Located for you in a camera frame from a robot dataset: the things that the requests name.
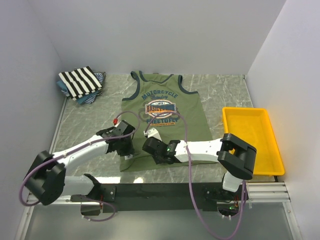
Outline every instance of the dark green trim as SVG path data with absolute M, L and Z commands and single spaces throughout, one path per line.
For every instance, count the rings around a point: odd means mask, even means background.
M 132 71 L 131 73 L 131 77 L 137 81 L 137 86 L 136 86 L 136 90 L 135 90 L 135 93 L 130 96 L 130 97 L 125 97 L 125 98 L 122 98 L 122 101 L 128 101 L 128 100 L 133 100 L 135 99 L 136 97 L 138 97 L 139 95 L 139 92 L 140 92 L 140 79 L 138 77 L 138 74 L 136 74 L 134 71 Z
M 178 86 L 179 86 L 181 92 L 183 92 L 185 94 L 199 94 L 198 91 L 187 91 L 184 89 L 184 87 L 182 86 L 182 75 L 178 76 Z
M 163 84 L 165 81 L 167 81 L 169 78 L 171 78 L 173 76 L 173 74 L 170 74 L 164 81 L 152 81 L 152 80 L 146 80 L 144 75 L 142 74 L 142 71 L 139 71 L 139 74 L 140 74 L 140 78 L 142 79 L 142 81 L 154 82 L 154 83 L 158 83 L 158 84 Z

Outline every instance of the neckline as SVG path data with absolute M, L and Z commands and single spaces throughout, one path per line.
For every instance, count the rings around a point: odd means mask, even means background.
M 139 71 L 139 75 L 140 75 L 140 78 L 142 79 L 142 81 L 144 82 L 154 82 L 154 83 L 158 83 L 158 84 L 163 84 L 165 81 L 167 81 L 169 78 L 171 78 L 173 76 L 173 74 L 170 74 L 164 81 L 152 81 L 152 80 L 146 80 L 142 71 Z

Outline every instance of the armhole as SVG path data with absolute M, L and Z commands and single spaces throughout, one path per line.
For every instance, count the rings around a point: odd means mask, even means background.
M 181 90 L 181 92 L 183 92 L 184 94 L 199 94 L 198 91 L 187 91 L 184 89 L 184 87 L 182 86 L 182 75 L 178 76 L 178 86 Z
M 131 77 L 137 81 L 136 90 L 132 96 L 122 98 L 122 101 L 133 100 L 139 95 L 139 92 L 140 92 L 140 79 L 139 79 L 138 75 L 134 71 L 132 71 L 130 74 L 131 74 Z

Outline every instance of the blue garment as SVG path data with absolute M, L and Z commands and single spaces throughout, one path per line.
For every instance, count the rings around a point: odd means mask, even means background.
M 105 79 L 104 75 L 102 73 L 100 73 L 100 72 L 94 72 L 94 75 L 102 85 L 102 83 L 103 83 L 103 81 Z M 66 95 L 67 97 L 70 96 L 70 94 L 68 92 L 68 88 L 67 88 L 66 84 L 62 80 L 59 80 L 56 84 L 61 88 L 61 92 L 63 92 L 64 95 Z M 78 104 L 82 104 L 82 103 L 92 104 L 96 100 L 98 92 L 100 92 L 100 90 L 95 91 L 93 93 L 90 93 L 88 95 L 85 95 L 85 96 L 83 96 L 81 98 L 78 98 L 76 100 L 76 102 Z

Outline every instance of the black and white stripes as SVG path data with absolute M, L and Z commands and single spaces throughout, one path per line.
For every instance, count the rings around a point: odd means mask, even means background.
M 64 82 L 70 97 L 73 100 L 79 99 L 84 95 L 94 93 L 102 88 L 94 72 L 89 66 L 59 73 L 59 77 Z

